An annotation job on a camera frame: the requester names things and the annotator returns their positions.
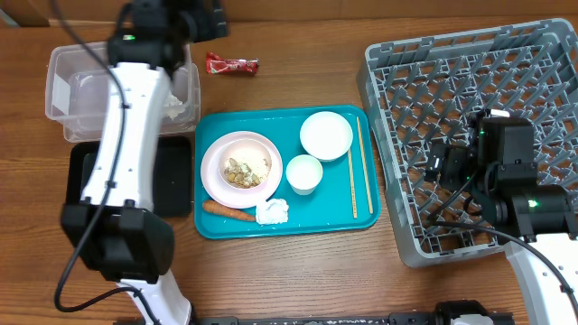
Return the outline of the red snack wrapper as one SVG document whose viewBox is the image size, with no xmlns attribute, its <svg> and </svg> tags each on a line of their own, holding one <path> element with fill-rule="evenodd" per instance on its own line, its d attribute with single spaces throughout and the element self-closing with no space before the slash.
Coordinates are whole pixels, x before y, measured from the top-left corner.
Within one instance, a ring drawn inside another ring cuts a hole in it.
<svg viewBox="0 0 578 325">
<path fill-rule="evenodd" d="M 223 59 L 213 52 L 208 52 L 206 55 L 206 71 L 209 74 L 256 75 L 259 67 L 259 59 Z"/>
</svg>

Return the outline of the wooden chopstick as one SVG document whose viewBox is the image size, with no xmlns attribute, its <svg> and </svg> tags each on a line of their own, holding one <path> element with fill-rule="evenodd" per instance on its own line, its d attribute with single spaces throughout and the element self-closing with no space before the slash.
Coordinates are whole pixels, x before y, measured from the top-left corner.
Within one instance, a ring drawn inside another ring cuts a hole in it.
<svg viewBox="0 0 578 325">
<path fill-rule="evenodd" d="M 351 192 L 352 213 L 353 213 L 353 218 L 357 219 L 358 218 L 357 197 L 356 197 L 355 175 L 354 175 L 354 169 L 353 169 L 353 159 L 352 159 L 351 148 L 349 148 L 347 154 L 348 154 L 348 165 L 349 165 L 349 175 L 350 175 L 350 192 Z"/>
<path fill-rule="evenodd" d="M 365 155 L 363 134 L 361 131 L 361 125 L 360 125 L 359 117 L 357 117 L 357 130 L 358 130 L 358 138 L 359 138 L 360 157 L 361 157 L 362 168 L 363 168 L 363 176 L 364 176 L 366 194 L 367 194 L 367 199 L 368 199 L 368 211 L 369 211 L 369 214 L 372 214 L 374 211 L 373 210 L 373 202 L 372 202 L 371 191 L 370 191 L 369 182 L 368 182 L 367 160 L 366 160 L 366 155 Z"/>
</svg>

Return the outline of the white shallow bowl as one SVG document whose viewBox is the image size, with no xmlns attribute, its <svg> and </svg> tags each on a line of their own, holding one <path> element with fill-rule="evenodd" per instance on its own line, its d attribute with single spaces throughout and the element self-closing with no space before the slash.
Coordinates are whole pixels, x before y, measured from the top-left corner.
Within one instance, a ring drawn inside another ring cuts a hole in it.
<svg viewBox="0 0 578 325">
<path fill-rule="evenodd" d="M 300 130 L 303 149 L 322 162 L 335 161 L 351 147 L 353 131 L 345 117 L 322 111 L 307 117 Z"/>
</svg>

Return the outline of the white paper cup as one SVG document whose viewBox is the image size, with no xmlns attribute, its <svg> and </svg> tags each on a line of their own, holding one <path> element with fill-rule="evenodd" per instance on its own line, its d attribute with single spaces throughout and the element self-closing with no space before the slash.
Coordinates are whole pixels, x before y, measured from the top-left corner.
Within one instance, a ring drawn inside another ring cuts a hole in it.
<svg viewBox="0 0 578 325">
<path fill-rule="evenodd" d="M 311 194 L 320 184 L 322 175 L 322 164 L 309 154 L 295 156 L 285 169 L 286 179 L 298 195 Z"/>
</svg>

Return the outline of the white tissue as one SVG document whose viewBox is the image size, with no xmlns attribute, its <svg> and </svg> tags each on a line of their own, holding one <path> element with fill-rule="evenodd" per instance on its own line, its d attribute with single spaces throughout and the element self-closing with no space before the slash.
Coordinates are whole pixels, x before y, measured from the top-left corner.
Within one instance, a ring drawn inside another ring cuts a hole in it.
<svg viewBox="0 0 578 325">
<path fill-rule="evenodd" d="M 270 199 L 256 205 L 256 222 L 260 225 L 282 224 L 288 221 L 289 206 L 283 199 Z"/>
</svg>

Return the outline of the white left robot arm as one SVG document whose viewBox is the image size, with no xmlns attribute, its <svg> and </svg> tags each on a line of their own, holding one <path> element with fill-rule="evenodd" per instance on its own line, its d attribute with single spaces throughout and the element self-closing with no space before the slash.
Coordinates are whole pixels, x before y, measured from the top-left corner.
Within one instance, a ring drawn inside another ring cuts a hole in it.
<svg viewBox="0 0 578 325">
<path fill-rule="evenodd" d="M 172 227 L 154 213 L 154 164 L 163 106 L 185 47 L 225 37 L 220 1 L 134 1 L 124 5 L 100 62 L 109 76 L 98 154 L 61 227 L 82 261 L 126 293 L 147 324 L 191 324 L 194 309 L 171 265 Z"/>
</svg>

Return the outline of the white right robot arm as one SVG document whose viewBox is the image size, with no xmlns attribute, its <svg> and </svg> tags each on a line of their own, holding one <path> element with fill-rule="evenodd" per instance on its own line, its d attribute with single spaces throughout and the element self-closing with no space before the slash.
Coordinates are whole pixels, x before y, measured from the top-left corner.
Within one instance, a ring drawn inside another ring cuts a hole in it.
<svg viewBox="0 0 578 325">
<path fill-rule="evenodd" d="M 577 217 L 569 192 L 540 185 L 530 120 L 500 110 L 469 122 L 468 145 L 432 145 L 424 178 L 452 192 L 427 220 L 497 237 L 533 324 L 577 322 Z"/>
</svg>

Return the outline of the grey dishwasher rack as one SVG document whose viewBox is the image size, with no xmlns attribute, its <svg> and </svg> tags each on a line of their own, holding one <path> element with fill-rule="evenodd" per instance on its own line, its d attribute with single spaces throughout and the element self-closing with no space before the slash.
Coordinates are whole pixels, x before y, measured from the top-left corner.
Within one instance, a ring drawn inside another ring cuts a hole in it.
<svg viewBox="0 0 578 325">
<path fill-rule="evenodd" d="M 494 237 L 426 221 L 450 198 L 424 180 L 431 144 L 467 144 L 468 118 L 477 111 L 531 120 L 539 181 L 577 192 L 577 34 L 564 19 L 376 43 L 366 49 L 358 85 L 408 266 L 499 251 Z"/>
</svg>

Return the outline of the clear plastic waste bin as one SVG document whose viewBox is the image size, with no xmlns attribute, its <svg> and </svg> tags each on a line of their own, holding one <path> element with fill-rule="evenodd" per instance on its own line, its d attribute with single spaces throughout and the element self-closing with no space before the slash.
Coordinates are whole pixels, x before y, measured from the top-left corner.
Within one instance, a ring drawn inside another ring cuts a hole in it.
<svg viewBox="0 0 578 325">
<path fill-rule="evenodd" d="M 191 60 L 173 74 L 172 90 L 186 106 L 174 120 L 163 115 L 162 135 L 188 133 L 200 118 L 200 80 Z M 55 48 L 51 53 L 45 87 L 45 115 L 63 125 L 71 143 L 100 139 L 108 100 L 106 72 L 79 45 Z"/>
</svg>

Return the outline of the crumpled white paper in bin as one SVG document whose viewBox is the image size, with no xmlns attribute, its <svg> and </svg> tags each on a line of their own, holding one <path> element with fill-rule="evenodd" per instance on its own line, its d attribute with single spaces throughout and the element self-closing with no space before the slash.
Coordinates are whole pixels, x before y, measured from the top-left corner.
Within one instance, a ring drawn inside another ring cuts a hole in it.
<svg viewBox="0 0 578 325">
<path fill-rule="evenodd" d="M 165 117 L 174 120 L 177 116 L 186 111 L 186 106 L 173 93 L 169 93 L 165 100 L 163 114 Z"/>
</svg>

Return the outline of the teal plastic tray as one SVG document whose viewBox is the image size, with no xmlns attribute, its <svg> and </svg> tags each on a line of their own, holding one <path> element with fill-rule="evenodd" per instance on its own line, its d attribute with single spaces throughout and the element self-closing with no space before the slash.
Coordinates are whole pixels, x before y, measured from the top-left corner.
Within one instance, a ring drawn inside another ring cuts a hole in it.
<svg viewBox="0 0 578 325">
<path fill-rule="evenodd" d="M 299 132 L 305 119 L 321 112 L 320 107 L 300 107 L 260 111 L 219 113 L 203 118 L 195 130 L 194 167 L 194 224 L 197 231 L 209 239 L 242 237 L 274 237 L 310 234 L 371 227 L 380 214 L 378 181 L 373 161 L 371 136 L 365 113 L 352 105 L 330 106 L 329 111 L 342 115 L 353 131 L 351 145 L 358 218 L 353 218 L 348 154 L 323 165 L 320 185 L 309 195 L 298 195 L 285 176 L 286 165 L 292 158 L 303 154 Z M 373 202 L 369 214 L 362 161 L 360 157 L 357 117 L 361 131 L 368 169 L 368 182 Z M 200 163 L 205 151 L 218 138 L 236 131 L 250 131 L 263 135 L 278 149 L 283 160 L 283 176 L 279 187 L 269 199 L 283 199 L 289 206 L 288 221 L 276 225 L 260 225 L 224 218 L 203 210 L 206 200 L 213 200 L 200 180 Z"/>
</svg>

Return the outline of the black tray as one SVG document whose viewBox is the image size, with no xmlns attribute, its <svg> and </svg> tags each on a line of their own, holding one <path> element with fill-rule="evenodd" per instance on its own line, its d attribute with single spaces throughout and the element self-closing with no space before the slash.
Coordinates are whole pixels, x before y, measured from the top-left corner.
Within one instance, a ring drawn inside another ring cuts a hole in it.
<svg viewBox="0 0 578 325">
<path fill-rule="evenodd" d="M 99 142 L 76 144 L 70 152 L 67 204 L 80 201 L 98 154 Z M 184 136 L 161 137 L 154 164 L 154 214 L 160 218 L 187 217 L 192 211 L 192 149 Z"/>
</svg>

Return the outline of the pink plate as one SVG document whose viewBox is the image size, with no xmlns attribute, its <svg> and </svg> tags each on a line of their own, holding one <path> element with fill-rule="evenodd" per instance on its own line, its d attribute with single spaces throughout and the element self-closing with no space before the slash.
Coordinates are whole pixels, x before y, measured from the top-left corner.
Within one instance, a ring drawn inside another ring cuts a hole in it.
<svg viewBox="0 0 578 325">
<path fill-rule="evenodd" d="M 256 187 L 241 189 L 227 182 L 225 159 L 234 153 L 251 153 L 267 162 L 268 174 Z M 218 203 L 233 209 L 246 209 L 268 200 L 283 176 L 283 160 L 276 146 L 261 134 L 236 131 L 223 135 L 205 151 L 200 163 L 200 180 L 206 192 Z"/>
</svg>

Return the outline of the orange carrot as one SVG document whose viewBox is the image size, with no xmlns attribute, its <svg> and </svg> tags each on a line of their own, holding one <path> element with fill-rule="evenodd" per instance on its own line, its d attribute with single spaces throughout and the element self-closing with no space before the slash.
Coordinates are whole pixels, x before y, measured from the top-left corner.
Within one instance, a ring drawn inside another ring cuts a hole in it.
<svg viewBox="0 0 578 325">
<path fill-rule="evenodd" d="M 215 200 L 206 200 L 202 204 L 204 211 L 217 215 L 224 218 L 232 218 L 235 220 L 245 221 L 245 222 L 256 222 L 256 217 L 250 215 L 242 210 L 229 208 L 218 203 Z"/>
</svg>

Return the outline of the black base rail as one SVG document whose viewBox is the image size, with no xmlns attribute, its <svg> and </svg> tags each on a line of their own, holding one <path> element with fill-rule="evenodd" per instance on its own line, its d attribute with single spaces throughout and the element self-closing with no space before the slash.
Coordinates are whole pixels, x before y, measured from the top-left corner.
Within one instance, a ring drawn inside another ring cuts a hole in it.
<svg viewBox="0 0 578 325">
<path fill-rule="evenodd" d="M 438 302 L 433 311 L 392 312 L 386 316 L 239 319 L 196 318 L 196 325 L 515 325 L 511 312 L 487 311 L 478 301 Z"/>
</svg>

